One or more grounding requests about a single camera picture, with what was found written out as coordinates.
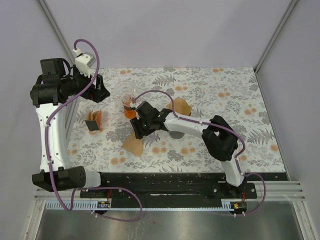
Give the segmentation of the orange liquid glass carafe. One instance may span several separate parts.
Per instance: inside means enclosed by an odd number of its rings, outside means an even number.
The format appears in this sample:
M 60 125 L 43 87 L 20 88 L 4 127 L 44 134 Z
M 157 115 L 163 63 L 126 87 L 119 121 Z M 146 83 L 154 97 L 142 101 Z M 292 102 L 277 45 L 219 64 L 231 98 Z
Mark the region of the orange liquid glass carafe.
M 127 94 L 122 97 L 121 102 L 123 105 L 123 113 L 127 119 L 134 119 L 136 117 L 135 110 L 131 107 L 131 103 L 134 101 L 135 97 L 132 94 Z

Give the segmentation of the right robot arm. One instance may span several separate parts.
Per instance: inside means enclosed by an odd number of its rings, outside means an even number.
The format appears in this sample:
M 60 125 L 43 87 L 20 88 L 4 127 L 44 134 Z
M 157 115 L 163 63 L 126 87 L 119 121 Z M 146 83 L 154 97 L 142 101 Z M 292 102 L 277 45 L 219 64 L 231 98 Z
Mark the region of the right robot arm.
M 215 115 L 210 120 L 201 120 L 175 113 L 172 109 L 159 111 L 146 101 L 138 106 L 133 103 L 130 106 L 136 112 L 136 117 L 130 120 L 136 139 L 142 139 L 155 131 L 179 132 L 198 137 L 203 140 L 209 154 L 221 162 L 228 183 L 228 194 L 239 198 L 245 193 L 244 177 L 234 160 L 238 137 L 222 117 Z

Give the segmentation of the coffee filter pack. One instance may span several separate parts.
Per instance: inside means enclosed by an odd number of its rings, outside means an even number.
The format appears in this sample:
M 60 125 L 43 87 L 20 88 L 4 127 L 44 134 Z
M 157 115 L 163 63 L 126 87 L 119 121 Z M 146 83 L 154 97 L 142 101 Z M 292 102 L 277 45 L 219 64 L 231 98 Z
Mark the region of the coffee filter pack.
M 90 132 L 100 131 L 102 124 L 102 110 L 93 112 L 89 110 L 85 115 L 84 121 Z

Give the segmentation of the brown paper coffee filter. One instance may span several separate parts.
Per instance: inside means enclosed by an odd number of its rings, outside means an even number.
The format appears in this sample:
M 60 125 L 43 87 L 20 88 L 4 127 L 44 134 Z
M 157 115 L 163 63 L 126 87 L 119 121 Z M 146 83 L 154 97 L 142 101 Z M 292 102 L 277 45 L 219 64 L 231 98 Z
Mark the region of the brown paper coffee filter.
M 192 112 L 192 107 L 183 99 L 177 98 L 166 105 L 166 109 L 172 110 L 172 113 L 177 116 L 177 114 L 190 116 Z

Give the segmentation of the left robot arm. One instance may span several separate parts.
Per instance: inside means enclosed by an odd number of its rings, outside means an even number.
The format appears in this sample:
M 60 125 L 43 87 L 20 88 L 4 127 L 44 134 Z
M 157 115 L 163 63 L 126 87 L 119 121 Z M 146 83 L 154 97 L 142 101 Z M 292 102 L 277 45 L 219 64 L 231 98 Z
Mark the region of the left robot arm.
M 90 68 L 95 61 L 89 53 L 77 56 L 73 66 L 63 58 L 40 61 L 42 74 L 32 87 L 30 97 L 39 120 L 42 154 L 40 172 L 32 175 L 32 183 L 48 192 L 91 188 L 96 197 L 102 198 L 109 191 L 98 172 L 72 166 L 65 127 L 67 108 L 59 109 L 85 87 L 88 89 L 81 94 L 84 99 L 100 103 L 110 96 L 100 74 L 96 76 L 96 83 L 91 83 Z

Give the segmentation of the clear glass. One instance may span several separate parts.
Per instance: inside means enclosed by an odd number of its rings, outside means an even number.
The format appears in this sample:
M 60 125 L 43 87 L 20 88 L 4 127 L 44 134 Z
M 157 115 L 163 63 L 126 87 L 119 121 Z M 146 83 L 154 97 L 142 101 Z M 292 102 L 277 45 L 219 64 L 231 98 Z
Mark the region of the clear glass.
M 114 87 L 114 99 L 127 102 L 135 98 L 136 85 L 131 81 L 120 81 Z

